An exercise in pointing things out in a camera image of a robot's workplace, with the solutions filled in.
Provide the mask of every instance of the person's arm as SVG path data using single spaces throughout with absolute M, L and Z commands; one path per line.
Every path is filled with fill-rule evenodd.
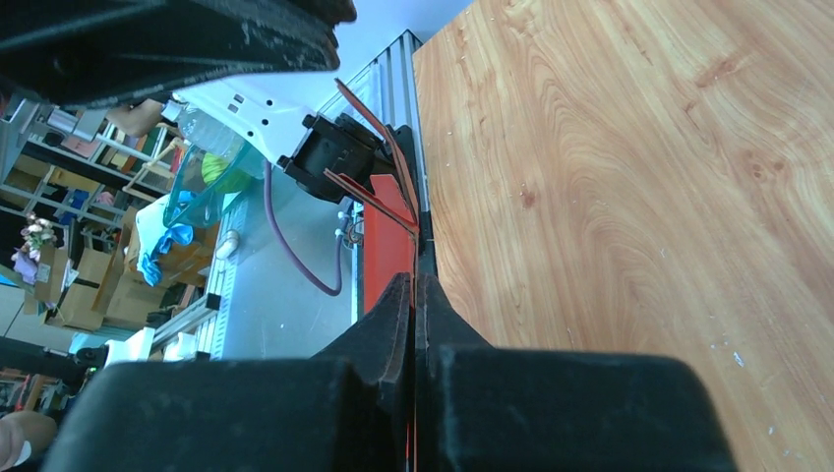
M 107 112 L 107 119 L 125 134 L 140 138 L 162 121 L 162 107 L 156 100 L 145 100 L 131 108 L 129 105 L 113 108 Z
M 0 418 L 0 470 L 14 466 L 24 442 L 31 446 L 31 455 L 38 455 L 58 434 L 55 420 L 33 411 L 17 411 Z

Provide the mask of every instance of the wooden table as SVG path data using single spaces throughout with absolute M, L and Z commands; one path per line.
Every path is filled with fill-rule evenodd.
M 476 329 L 683 359 L 745 470 L 831 470 L 830 1 L 480 0 L 414 65 Z

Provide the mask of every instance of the blue cloth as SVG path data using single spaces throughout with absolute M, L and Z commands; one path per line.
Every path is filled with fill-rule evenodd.
M 193 198 L 193 193 L 181 192 L 179 204 L 185 204 Z M 137 269 L 151 287 L 162 281 L 162 270 L 157 263 L 159 255 L 168 254 L 174 243 L 188 246 L 194 241 L 194 228 L 191 226 L 175 224 L 170 228 L 165 227 L 162 218 L 169 199 L 170 196 L 166 195 L 136 213 L 140 243 Z

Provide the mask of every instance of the purple cable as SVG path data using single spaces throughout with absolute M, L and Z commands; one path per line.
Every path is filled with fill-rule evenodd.
M 324 282 L 319 280 L 310 270 L 307 268 L 304 263 L 298 259 L 298 256 L 292 251 L 292 248 L 289 247 L 289 243 L 287 243 L 286 238 L 284 238 L 283 233 L 281 233 L 281 228 L 278 227 L 278 222 L 275 221 L 275 212 L 272 210 L 272 164 L 268 160 L 264 159 L 264 207 L 267 209 L 267 220 L 269 221 L 269 225 L 272 227 L 272 232 L 275 233 L 275 237 L 278 238 L 278 242 L 281 243 L 281 247 L 284 248 L 287 257 L 293 263 L 293 265 L 298 268 L 298 270 L 307 277 L 307 280 L 310 280 L 313 285 L 319 287 L 319 290 L 327 293 L 327 295 L 331 297 L 335 297 L 339 293 L 341 293 L 341 235 L 336 236 L 336 285 L 333 288 L 330 288 L 325 285 Z M 341 223 L 341 232 L 344 234 L 344 231 L 347 229 L 347 222 L 348 218 L 344 218 L 344 221 Z

